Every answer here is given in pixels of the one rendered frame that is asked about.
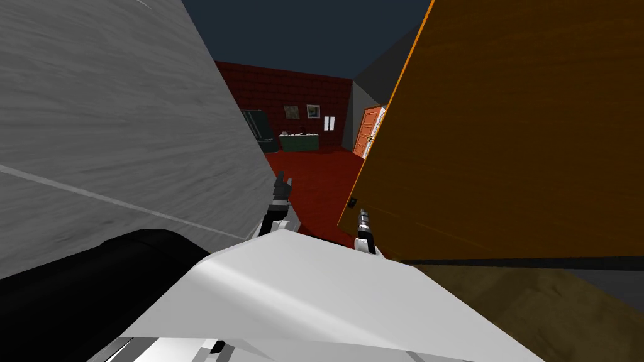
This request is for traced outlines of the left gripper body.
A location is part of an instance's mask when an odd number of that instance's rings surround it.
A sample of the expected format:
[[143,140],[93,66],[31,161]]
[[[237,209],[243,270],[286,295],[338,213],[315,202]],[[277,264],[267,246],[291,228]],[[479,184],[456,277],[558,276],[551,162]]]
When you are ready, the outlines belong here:
[[272,208],[275,210],[288,210],[291,190],[291,184],[283,180],[276,180],[274,183]]

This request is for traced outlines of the green cabinet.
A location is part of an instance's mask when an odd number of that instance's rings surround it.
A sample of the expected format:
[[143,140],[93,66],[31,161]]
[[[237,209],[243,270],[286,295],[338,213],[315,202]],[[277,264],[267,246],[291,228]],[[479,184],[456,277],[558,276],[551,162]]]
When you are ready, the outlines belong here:
[[284,152],[314,151],[319,149],[318,134],[281,134],[278,136]]

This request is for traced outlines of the dark refrigerator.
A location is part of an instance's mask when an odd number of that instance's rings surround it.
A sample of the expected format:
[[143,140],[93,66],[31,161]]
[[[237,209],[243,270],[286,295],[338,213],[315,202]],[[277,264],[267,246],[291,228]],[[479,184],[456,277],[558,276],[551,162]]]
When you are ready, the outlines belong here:
[[264,153],[277,153],[279,146],[266,113],[262,110],[241,110],[241,113],[261,150]]

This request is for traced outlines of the orange panelled door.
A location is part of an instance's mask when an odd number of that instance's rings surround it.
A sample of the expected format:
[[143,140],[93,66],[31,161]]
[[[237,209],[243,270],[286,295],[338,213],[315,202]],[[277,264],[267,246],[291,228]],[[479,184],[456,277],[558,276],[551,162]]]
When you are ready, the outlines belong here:
[[353,147],[355,155],[363,159],[367,157],[385,111],[386,106],[381,105],[364,109]]

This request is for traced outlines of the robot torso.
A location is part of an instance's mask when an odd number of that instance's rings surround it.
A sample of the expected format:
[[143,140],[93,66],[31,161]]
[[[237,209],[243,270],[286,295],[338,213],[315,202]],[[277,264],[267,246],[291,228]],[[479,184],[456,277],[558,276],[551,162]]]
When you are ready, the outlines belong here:
[[289,230],[200,259],[116,335],[270,362],[544,362],[418,269]]

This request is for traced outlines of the brown wooden door leaf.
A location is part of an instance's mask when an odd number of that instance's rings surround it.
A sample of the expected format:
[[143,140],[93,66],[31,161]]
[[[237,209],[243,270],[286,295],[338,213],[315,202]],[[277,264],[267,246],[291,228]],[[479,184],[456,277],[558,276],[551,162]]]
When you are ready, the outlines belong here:
[[401,260],[644,255],[644,0],[431,0],[351,196]]

